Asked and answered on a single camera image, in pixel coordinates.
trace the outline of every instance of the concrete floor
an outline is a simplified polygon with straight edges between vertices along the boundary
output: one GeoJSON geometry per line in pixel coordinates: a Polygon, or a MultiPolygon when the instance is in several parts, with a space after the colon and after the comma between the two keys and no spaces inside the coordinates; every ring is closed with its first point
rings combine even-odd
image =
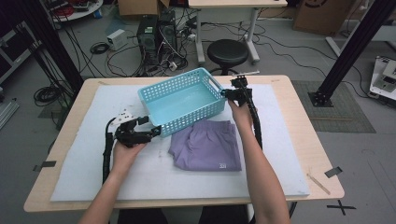
{"type": "MultiPolygon", "coordinates": [[[[100,20],[91,17],[69,22],[82,49],[91,56],[89,49],[92,44],[106,41],[108,33],[116,26],[123,27],[135,34],[138,23],[135,21],[114,21],[111,16],[104,16],[100,20]]],[[[335,58],[323,35],[293,31],[290,20],[258,21],[265,28],[265,35],[288,46],[307,46],[318,49],[335,58]]],[[[60,30],[60,36],[68,49],[70,56],[78,66],[75,50],[65,34],[66,25],[60,30]]],[[[226,29],[205,27],[204,39],[216,40],[227,35],[227,38],[237,39],[237,35],[229,34],[226,29]]],[[[345,38],[337,36],[336,42],[342,44],[345,38]]],[[[332,68],[334,60],[324,57],[312,49],[285,48],[274,41],[260,37],[257,50],[261,61],[252,65],[246,62],[235,70],[251,72],[260,70],[261,75],[287,75],[291,80],[323,80],[324,76],[318,69],[297,65],[289,56],[277,56],[276,53],[292,55],[300,64],[315,66],[327,73],[332,68]]],[[[193,45],[187,47],[189,66],[183,71],[189,71],[198,66],[193,45]]],[[[361,71],[361,78],[356,70],[351,70],[344,80],[351,82],[361,94],[359,84],[365,91],[372,78],[375,56],[387,56],[396,59],[396,52],[383,42],[372,42],[356,61],[355,66],[361,71]]],[[[85,63],[79,58],[82,66],[85,63]]],[[[94,55],[92,63],[104,75],[106,55],[94,55]]],[[[125,50],[114,57],[112,62],[127,74],[137,68],[140,63],[138,48],[125,50]]],[[[214,68],[215,65],[206,58],[204,67],[214,68]]],[[[177,75],[167,70],[168,75],[177,75]]],[[[93,77],[85,69],[81,75],[84,78],[93,77]]],[[[6,100],[17,98],[20,108],[0,131],[0,223],[76,223],[82,212],[54,212],[54,213],[26,213],[23,211],[24,202],[35,183],[38,172],[34,172],[35,165],[41,164],[47,158],[51,143],[58,131],[51,119],[39,119],[37,116],[42,107],[35,105],[33,94],[42,87],[49,85],[35,59],[30,57],[5,82],[1,84],[6,100]]],[[[354,206],[356,210],[346,210],[346,215],[340,209],[327,208],[326,205],[338,205],[334,201],[314,201],[298,203],[292,223],[396,223],[396,157],[394,139],[396,138],[396,110],[381,105],[372,99],[360,98],[350,86],[352,95],[360,105],[364,114],[374,126],[376,133],[318,133],[330,161],[334,167],[340,166],[343,173],[339,175],[346,192],[341,200],[343,205],[354,206]]],[[[200,207],[166,209],[165,213],[170,223],[196,223],[199,218],[200,207]]],[[[117,210],[114,211],[112,222],[116,223],[117,210]]]]}

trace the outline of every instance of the light blue basket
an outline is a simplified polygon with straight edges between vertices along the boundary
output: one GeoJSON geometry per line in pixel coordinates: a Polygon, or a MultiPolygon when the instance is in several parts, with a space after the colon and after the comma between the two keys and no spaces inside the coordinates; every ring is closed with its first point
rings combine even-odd
{"type": "Polygon", "coordinates": [[[138,94],[151,123],[161,125],[165,137],[223,111],[222,90],[204,68],[197,68],[142,88],[138,94]]]}

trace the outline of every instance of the white board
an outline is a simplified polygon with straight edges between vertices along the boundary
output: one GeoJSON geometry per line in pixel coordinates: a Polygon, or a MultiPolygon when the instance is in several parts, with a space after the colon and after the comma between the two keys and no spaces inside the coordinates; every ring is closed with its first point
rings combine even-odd
{"type": "MultiPolygon", "coordinates": [[[[134,115],[148,114],[137,96],[143,86],[101,86],[97,90],[67,153],[60,178],[52,194],[53,202],[91,201],[102,185],[102,153],[105,149],[105,127],[124,108],[134,115]]],[[[308,195],[300,164],[271,85],[249,85],[253,101],[259,109],[264,154],[271,162],[287,196],[308,195]]],[[[233,122],[231,108],[212,120],[233,122]]],[[[151,126],[139,126],[148,130],[151,126]]],[[[167,153],[171,136],[155,137],[138,155],[123,183],[119,200],[212,199],[248,197],[244,154],[239,134],[241,172],[190,172],[173,164],[167,153]]]]}

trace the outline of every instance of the folded purple shirt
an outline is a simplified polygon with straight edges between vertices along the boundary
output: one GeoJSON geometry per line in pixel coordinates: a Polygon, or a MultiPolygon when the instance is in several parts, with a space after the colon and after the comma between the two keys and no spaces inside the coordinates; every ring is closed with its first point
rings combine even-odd
{"type": "Polygon", "coordinates": [[[188,171],[241,171],[235,125],[201,120],[172,135],[169,153],[188,171]]]}

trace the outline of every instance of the stool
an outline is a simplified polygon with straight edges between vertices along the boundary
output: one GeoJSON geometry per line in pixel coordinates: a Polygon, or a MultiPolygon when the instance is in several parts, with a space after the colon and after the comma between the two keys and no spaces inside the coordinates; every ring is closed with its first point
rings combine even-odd
{"type": "Polygon", "coordinates": [[[233,69],[248,59],[248,48],[241,42],[231,39],[217,40],[207,48],[209,59],[218,64],[220,68],[210,71],[210,73],[221,70],[222,76],[227,76],[229,71],[237,74],[233,69]]]}

